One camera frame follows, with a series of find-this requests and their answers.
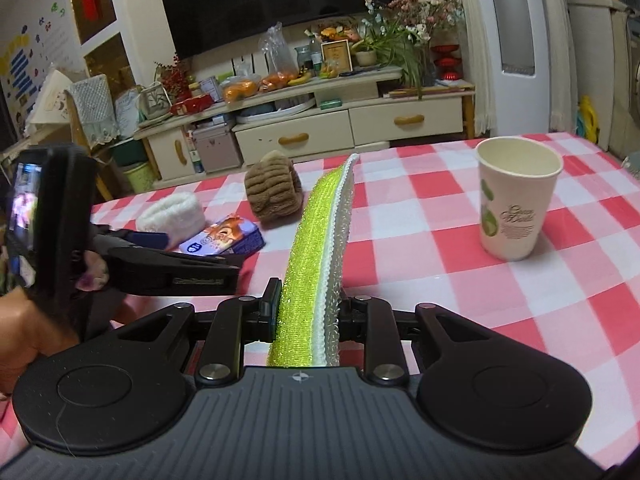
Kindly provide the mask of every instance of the brown knitted hat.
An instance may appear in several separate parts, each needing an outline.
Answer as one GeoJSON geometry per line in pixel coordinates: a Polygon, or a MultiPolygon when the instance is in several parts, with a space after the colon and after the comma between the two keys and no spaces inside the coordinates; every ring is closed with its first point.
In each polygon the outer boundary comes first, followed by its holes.
{"type": "Polygon", "coordinates": [[[246,197],[260,222],[295,213],[302,206],[300,178],[280,152],[267,153],[244,176],[246,197]]]}

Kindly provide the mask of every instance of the glass jar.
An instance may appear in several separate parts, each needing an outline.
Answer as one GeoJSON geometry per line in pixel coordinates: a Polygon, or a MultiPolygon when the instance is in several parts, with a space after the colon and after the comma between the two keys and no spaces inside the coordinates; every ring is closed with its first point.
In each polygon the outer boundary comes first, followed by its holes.
{"type": "Polygon", "coordinates": [[[200,89],[200,83],[191,83],[189,85],[189,90],[191,91],[191,97],[199,97],[202,95],[202,90],[200,89]]]}
{"type": "Polygon", "coordinates": [[[297,46],[296,47],[297,62],[298,68],[301,70],[302,68],[306,68],[311,72],[311,75],[314,74],[314,64],[311,61],[311,49],[308,45],[297,46]]]}

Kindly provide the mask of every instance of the white sponge layer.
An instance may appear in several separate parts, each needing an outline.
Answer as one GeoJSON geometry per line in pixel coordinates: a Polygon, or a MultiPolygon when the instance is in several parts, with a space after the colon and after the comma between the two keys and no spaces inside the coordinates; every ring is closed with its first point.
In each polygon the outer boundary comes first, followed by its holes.
{"type": "Polygon", "coordinates": [[[324,238],[320,280],[316,292],[312,329],[312,366],[338,366],[338,306],[342,288],[342,257],[347,247],[353,202],[354,153],[344,163],[340,182],[331,204],[329,225],[324,238]]]}
{"type": "Polygon", "coordinates": [[[136,220],[136,229],[167,233],[172,248],[202,231],[207,224],[204,211],[193,193],[173,193],[149,207],[136,220]]]}

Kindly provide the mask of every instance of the white curtain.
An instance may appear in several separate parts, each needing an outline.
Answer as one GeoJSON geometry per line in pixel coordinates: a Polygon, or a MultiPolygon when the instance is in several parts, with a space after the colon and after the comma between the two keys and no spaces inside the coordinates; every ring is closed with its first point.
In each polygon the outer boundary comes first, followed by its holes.
{"type": "Polygon", "coordinates": [[[466,77],[476,85],[476,136],[479,136],[496,125],[489,41],[484,30],[480,0],[462,0],[462,4],[465,7],[466,33],[460,29],[460,40],[464,42],[466,36],[466,77]]]}
{"type": "Polygon", "coordinates": [[[574,37],[566,0],[543,0],[549,37],[551,118],[550,128],[574,132],[578,107],[574,37]]]}

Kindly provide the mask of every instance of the red and white checkered tablecloth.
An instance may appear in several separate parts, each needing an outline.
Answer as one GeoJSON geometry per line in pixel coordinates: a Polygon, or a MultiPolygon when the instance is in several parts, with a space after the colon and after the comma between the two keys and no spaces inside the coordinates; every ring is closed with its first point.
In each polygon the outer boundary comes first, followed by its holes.
{"type": "MultiPolygon", "coordinates": [[[[564,156],[543,233],[532,256],[505,263],[479,243],[477,141],[364,153],[355,171],[344,287],[396,309],[438,303],[575,366],[593,391],[579,447],[603,466],[620,462],[640,431],[640,186],[596,146],[569,134],[531,136],[564,156]]],[[[305,190],[345,157],[297,164],[305,190]]],[[[254,219],[244,174],[97,206],[94,222],[135,228],[150,202],[174,190],[196,192],[207,219],[254,219]]],[[[264,230],[266,246],[242,270],[239,293],[260,295],[284,277],[297,224],[264,230]]],[[[198,310],[223,298],[190,298],[198,310]]],[[[156,298],[159,308],[176,298],[156,298]]],[[[247,351],[264,362],[266,345],[247,351]]],[[[24,446],[9,409],[0,463],[24,446]]]]}

